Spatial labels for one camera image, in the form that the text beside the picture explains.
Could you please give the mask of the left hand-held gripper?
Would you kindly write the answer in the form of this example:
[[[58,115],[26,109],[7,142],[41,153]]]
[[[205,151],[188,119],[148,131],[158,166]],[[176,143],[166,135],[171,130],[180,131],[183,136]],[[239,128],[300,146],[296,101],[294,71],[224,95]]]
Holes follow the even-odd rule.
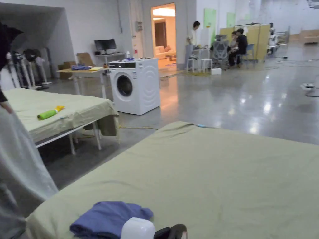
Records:
[[[157,231],[151,221],[133,217],[124,224],[121,231],[122,239],[167,239],[169,235],[170,239],[187,239],[187,227],[176,224]]]

